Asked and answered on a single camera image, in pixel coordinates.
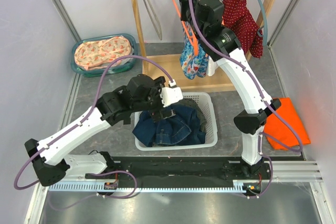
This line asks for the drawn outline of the blue denim skirt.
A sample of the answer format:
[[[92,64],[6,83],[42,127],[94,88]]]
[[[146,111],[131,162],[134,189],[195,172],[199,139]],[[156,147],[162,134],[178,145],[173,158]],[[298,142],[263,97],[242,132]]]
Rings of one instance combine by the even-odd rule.
[[[132,133],[147,147],[203,144],[205,133],[200,131],[200,121],[196,110],[180,102],[172,104],[176,115],[153,122],[148,111],[140,114],[139,121]]]

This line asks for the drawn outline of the beige clothes hanger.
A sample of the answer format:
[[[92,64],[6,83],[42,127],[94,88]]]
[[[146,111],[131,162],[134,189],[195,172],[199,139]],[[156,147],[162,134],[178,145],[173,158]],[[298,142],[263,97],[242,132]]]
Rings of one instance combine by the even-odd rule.
[[[149,16],[149,19],[152,23],[152,26],[153,26],[153,28],[156,32],[156,35],[157,35],[158,39],[160,41],[162,41],[163,35],[162,35],[161,23],[158,19],[158,16],[157,16],[157,14],[154,10],[154,7],[153,7],[151,1],[150,0],[143,0],[143,4],[145,6],[145,9],[147,11],[147,14]]]

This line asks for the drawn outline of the blue floral garment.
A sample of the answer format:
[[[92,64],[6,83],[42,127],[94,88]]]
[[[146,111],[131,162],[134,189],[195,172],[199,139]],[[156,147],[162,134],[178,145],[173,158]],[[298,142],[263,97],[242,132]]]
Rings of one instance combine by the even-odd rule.
[[[206,76],[209,57],[199,44],[192,27],[182,21],[184,48],[180,55],[180,65],[183,74],[190,80]]]

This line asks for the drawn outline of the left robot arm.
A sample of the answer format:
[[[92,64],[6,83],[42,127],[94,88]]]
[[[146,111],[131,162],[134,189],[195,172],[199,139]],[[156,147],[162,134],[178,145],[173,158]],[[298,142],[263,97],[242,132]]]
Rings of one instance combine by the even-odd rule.
[[[64,178],[98,176],[111,178],[115,165],[107,152],[94,155],[71,155],[71,151],[97,133],[118,122],[130,124],[135,112],[149,111],[154,121],[174,116],[168,107],[183,99],[175,81],[165,87],[165,78],[139,74],[125,86],[95,99],[94,104],[78,119],[54,135],[25,143],[38,181],[51,186]]]

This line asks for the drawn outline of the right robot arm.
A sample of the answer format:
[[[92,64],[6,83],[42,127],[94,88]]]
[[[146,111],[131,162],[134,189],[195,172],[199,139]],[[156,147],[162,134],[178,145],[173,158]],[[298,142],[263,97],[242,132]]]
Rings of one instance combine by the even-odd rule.
[[[234,117],[243,137],[240,172],[254,178],[262,166],[260,134],[267,117],[280,108],[261,86],[249,66],[241,43],[222,24],[224,5],[220,0],[179,0],[181,20],[188,22],[202,49],[226,73],[238,92],[244,110]]]

